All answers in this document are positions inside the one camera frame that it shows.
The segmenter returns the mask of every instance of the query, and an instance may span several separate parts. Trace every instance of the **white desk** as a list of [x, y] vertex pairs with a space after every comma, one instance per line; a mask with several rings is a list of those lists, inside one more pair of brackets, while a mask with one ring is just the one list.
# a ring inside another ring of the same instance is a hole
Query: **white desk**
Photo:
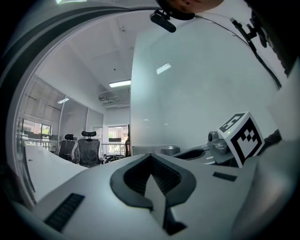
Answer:
[[27, 145], [25, 151], [37, 202], [70, 178], [87, 169], [54, 155], [42, 146]]

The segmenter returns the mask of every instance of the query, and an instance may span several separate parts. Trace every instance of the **black mesh chair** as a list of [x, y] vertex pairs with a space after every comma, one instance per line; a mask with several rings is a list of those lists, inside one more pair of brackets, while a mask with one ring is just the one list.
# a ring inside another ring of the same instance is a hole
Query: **black mesh chair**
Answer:
[[72, 163], [79, 162], [78, 144], [75, 142], [73, 134], [65, 135], [65, 140], [61, 141], [58, 156]]
[[82, 136], [88, 139], [79, 139], [79, 164], [84, 167], [95, 167], [103, 164], [104, 161], [99, 159], [100, 141], [98, 139], [91, 139], [96, 136], [96, 132], [81, 132]]

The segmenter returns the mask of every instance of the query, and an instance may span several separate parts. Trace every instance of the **white ceiling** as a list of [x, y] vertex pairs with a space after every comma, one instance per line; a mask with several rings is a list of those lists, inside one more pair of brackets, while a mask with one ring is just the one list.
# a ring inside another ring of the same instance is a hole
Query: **white ceiling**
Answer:
[[115, 97], [121, 104], [129, 103], [129, 87], [116, 90], [109, 83], [131, 79], [136, 36], [140, 31], [156, 27], [150, 21], [151, 13], [153, 11], [132, 12], [104, 19], [68, 42], [99, 81], [100, 92], [105, 92], [99, 93], [100, 96]]

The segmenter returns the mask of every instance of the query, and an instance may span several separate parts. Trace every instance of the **cable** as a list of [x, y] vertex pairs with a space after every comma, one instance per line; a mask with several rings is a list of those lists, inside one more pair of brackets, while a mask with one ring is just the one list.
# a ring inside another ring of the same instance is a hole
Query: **cable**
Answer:
[[278, 89], [281, 88], [281, 83], [278, 80], [278, 78], [275, 76], [275, 74], [271, 71], [271, 69], [268, 68], [267, 64], [262, 60], [262, 58], [257, 54], [256, 47], [254, 46], [251, 38], [253, 38], [250, 34], [247, 34], [245, 30], [242, 27], [242, 24], [238, 23], [234, 18], [231, 18], [230, 21], [235, 26], [235, 28], [243, 35], [245, 40], [247, 41], [249, 47], [251, 48], [252, 52], [254, 53], [257, 60], [263, 65], [263, 67], [267, 70], [267, 72], [271, 75], [271, 77], [274, 79]]
[[[228, 18], [228, 19], [230, 19], [230, 17], [227, 17], [227, 16], [224, 16], [224, 15], [221, 15], [221, 14], [215, 14], [215, 13], [203, 13], [203, 14], [212, 14], [212, 15], [218, 15], [218, 16], [221, 16], [221, 17], [225, 17], [225, 18]], [[244, 23], [244, 22], [241, 22], [241, 21], [238, 21], [237, 20], [237, 22], [239, 22], [239, 23], [242, 23], [242, 24], [244, 24], [245, 26], [247, 26], [247, 24], [246, 23]]]
[[[227, 29], [226, 27], [210, 20], [210, 19], [207, 19], [205, 17], [202, 17], [202, 16], [198, 16], [198, 15], [195, 15], [196, 18], [203, 18], [205, 20], [208, 20], [208, 21], [211, 21], [213, 23], [215, 23], [216, 25], [226, 29], [227, 31], [230, 31], [229, 29]], [[247, 38], [247, 34], [246, 32], [243, 30], [242, 26], [240, 25], [240, 28], [237, 28], [240, 33], [244, 36], [245, 40], [244, 41], [241, 37], [239, 37], [238, 35], [236, 35], [234, 32], [230, 31], [231, 33], [233, 33], [236, 37], [238, 37], [240, 40], [242, 40], [246, 45], [248, 45], [250, 47], [250, 49], [252, 50], [253, 54], [255, 55], [255, 57], [257, 58], [257, 60], [262, 64], [262, 66], [267, 70], [267, 72], [271, 75], [271, 77], [274, 79], [278, 89], [281, 88], [281, 83], [280, 81], [278, 80], [278, 78], [276, 77], [276, 75], [272, 72], [272, 70], [267, 66], [267, 64], [262, 60], [262, 58], [258, 55], [257, 51], [256, 51], [256, 48], [254, 46], [254, 44], [252, 43], [252, 41], [250, 39]]]

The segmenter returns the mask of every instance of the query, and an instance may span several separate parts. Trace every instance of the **ceiling light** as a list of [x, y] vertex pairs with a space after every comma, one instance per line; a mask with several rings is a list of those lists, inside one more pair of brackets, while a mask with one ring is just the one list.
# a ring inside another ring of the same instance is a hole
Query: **ceiling light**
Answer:
[[167, 69], [169, 69], [171, 67], [171, 65], [169, 63], [164, 64], [162, 67], [160, 67], [159, 69], [157, 69], [157, 74], [160, 74], [164, 71], [166, 71]]
[[69, 99], [69, 98], [65, 98], [65, 99], [63, 99], [63, 100], [61, 100], [61, 101], [59, 101], [59, 102], [57, 102], [57, 103], [62, 104], [62, 103], [64, 103], [64, 102], [67, 102], [68, 100], [70, 100], [70, 99]]
[[122, 82], [112, 82], [109, 85], [111, 86], [111, 88], [115, 88], [115, 87], [130, 85], [130, 84], [131, 84], [131, 80], [126, 80]]

